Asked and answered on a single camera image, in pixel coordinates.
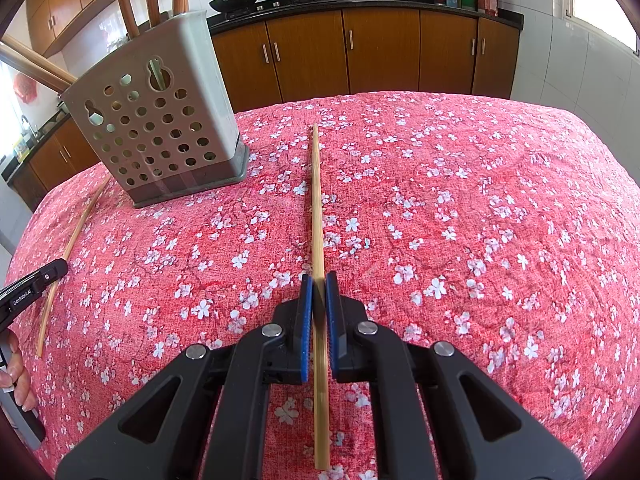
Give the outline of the left hand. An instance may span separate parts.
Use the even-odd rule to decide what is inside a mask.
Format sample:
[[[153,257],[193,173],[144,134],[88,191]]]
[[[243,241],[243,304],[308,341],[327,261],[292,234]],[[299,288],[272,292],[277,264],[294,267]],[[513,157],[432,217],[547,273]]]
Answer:
[[[25,368],[17,336],[12,330],[7,330],[6,336],[8,336],[6,341],[11,349],[12,356],[6,366],[6,371],[1,372],[1,387],[13,387],[15,403],[25,412],[28,412],[37,406],[37,398],[32,391],[29,372]]]

